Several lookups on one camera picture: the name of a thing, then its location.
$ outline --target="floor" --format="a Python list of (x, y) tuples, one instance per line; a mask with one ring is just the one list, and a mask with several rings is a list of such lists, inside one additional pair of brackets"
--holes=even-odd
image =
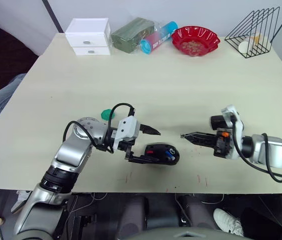
[[(135, 195), (142, 195), (148, 199), (149, 214), (147, 217), (147, 229), (159, 227), (177, 227), (180, 223), (180, 209), (175, 202), (173, 193), (109, 193), (103, 200), (96, 201), (90, 207), (77, 211), (76, 216), (88, 216), (96, 214), (96, 222), (83, 228), (82, 239), (89, 240), (114, 240), (118, 221), (124, 210), (125, 204)], [(104, 193), (97, 193), (96, 198), (101, 198)], [(195, 195), (201, 201), (218, 202), (222, 195)], [(4, 240), (10, 240), (13, 236), (13, 227), (18, 214), (11, 214), (10, 209), (17, 199), (15, 190), (0, 190), (0, 217), (5, 219), (0, 227)], [(90, 203), (90, 194), (80, 195), (75, 209)], [(215, 208), (222, 208), (235, 217), (240, 217), (243, 209), (251, 207), (260, 214), (282, 225), (282, 195), (225, 195), (219, 204), (207, 204), (212, 214)], [(72, 231), (74, 214), (68, 221), (69, 235)], [(64, 228), (61, 240), (66, 240), (66, 228)]]

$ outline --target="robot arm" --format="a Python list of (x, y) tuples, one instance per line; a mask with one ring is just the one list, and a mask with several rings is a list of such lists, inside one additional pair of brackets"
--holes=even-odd
[[(108, 127), (93, 117), (83, 117), (68, 124), (63, 144), (18, 216), (13, 230), (14, 240), (52, 240), (61, 237), (68, 218), (67, 203), (72, 188), (93, 147), (110, 153), (113, 150), (125, 151), (130, 162), (155, 164), (158, 161), (154, 157), (133, 156), (131, 148), (139, 131), (160, 135), (154, 128), (140, 124), (133, 115), (134, 108), (130, 108), (129, 116), (119, 122), (118, 128)], [(73, 131), (66, 139), (71, 124), (74, 124)]]
[[(240, 156), (251, 167), (264, 173), (272, 173), (270, 167), (282, 169), (281, 138), (268, 137), (265, 133), (243, 136), (244, 125), (235, 107), (230, 105), (221, 112), (222, 115), (210, 118), (211, 127), (216, 130), (216, 134), (192, 132), (182, 134), (181, 138), (195, 145), (213, 148), (213, 155), (216, 157), (235, 160)], [(266, 165), (267, 170), (254, 164)]]

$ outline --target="desk surface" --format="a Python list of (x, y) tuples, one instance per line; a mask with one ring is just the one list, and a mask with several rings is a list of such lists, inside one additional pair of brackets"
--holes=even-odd
[[(149, 143), (176, 146), (175, 166), (142, 165), (92, 151), (75, 192), (282, 193), (282, 183), (242, 160), (213, 156), (180, 134), (212, 133), (209, 118), (234, 104), (245, 134), (282, 138), (282, 62), (270, 53), (245, 59), (223, 40), (204, 57), (189, 57), (165, 42), (151, 55), (79, 56), (57, 34), (0, 115), (0, 189), (32, 190), (62, 143), (66, 124), (101, 119), (104, 109), (127, 102), (137, 119), (161, 132), (140, 134), (133, 150)], [(116, 111), (112, 124), (127, 109)]]

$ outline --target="black wire rack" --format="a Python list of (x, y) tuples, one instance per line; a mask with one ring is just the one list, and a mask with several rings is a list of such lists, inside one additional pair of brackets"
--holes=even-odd
[(280, 7), (250, 12), (226, 37), (243, 57), (266, 54), (271, 50)]

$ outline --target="red bowl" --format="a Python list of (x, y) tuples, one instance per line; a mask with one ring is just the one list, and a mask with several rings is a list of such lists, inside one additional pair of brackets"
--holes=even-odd
[(201, 26), (184, 26), (172, 34), (173, 45), (191, 57), (203, 56), (218, 48), (220, 39), (211, 30)]

